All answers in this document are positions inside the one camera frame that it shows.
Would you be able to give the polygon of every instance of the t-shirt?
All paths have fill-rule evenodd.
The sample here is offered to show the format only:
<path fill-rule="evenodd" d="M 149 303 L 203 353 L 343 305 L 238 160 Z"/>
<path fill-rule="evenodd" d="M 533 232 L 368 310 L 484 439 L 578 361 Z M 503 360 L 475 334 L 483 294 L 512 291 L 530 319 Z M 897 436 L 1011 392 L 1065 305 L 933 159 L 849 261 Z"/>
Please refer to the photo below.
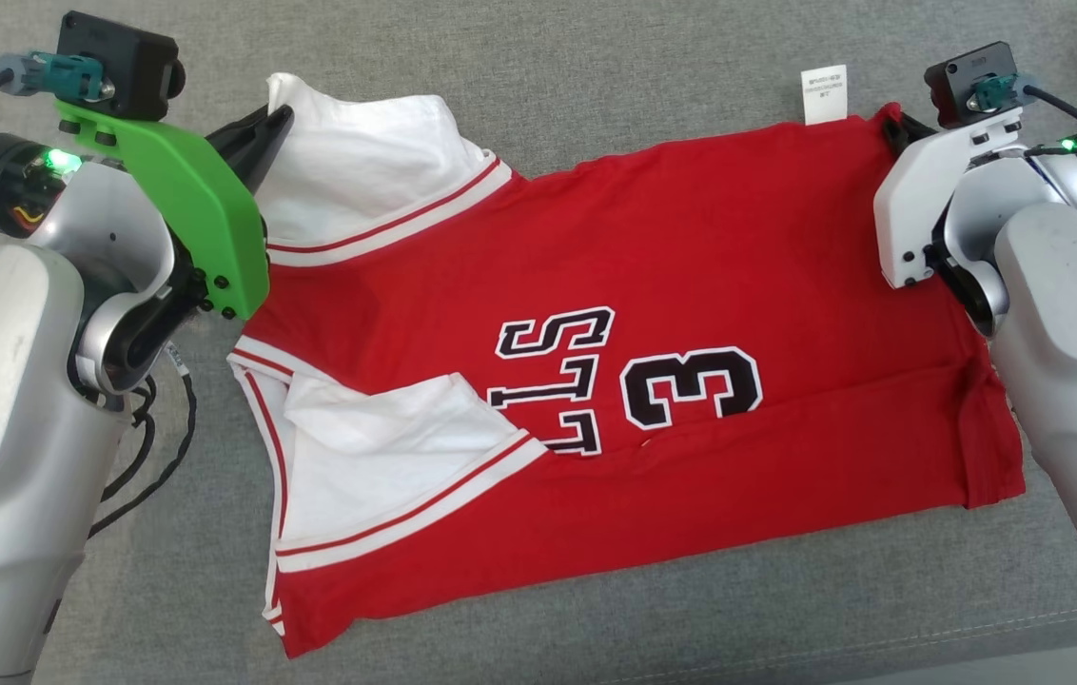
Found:
<path fill-rule="evenodd" d="M 274 75 L 269 298 L 230 364 L 276 477 L 265 616 L 356 618 L 1019 494 L 983 339 L 885 285 L 882 125 L 526 179 L 438 97 Z"/>

